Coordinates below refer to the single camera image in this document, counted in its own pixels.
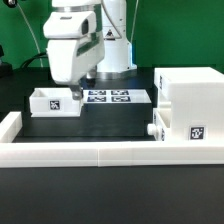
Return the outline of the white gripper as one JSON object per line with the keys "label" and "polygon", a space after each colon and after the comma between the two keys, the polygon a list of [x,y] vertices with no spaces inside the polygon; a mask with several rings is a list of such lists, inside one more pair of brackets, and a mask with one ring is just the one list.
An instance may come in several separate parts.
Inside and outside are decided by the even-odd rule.
{"label": "white gripper", "polygon": [[53,80],[72,85],[72,98],[81,100],[79,80],[86,74],[87,80],[95,80],[94,67],[105,55],[101,18],[94,11],[52,12],[43,31]]}

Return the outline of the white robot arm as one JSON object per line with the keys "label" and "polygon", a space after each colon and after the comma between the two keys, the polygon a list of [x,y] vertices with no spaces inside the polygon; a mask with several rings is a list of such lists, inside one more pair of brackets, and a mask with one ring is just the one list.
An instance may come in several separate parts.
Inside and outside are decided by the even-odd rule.
{"label": "white robot arm", "polygon": [[126,0],[52,0],[43,26],[55,83],[83,98],[80,80],[93,85],[97,73],[133,70],[132,45],[126,36]]}

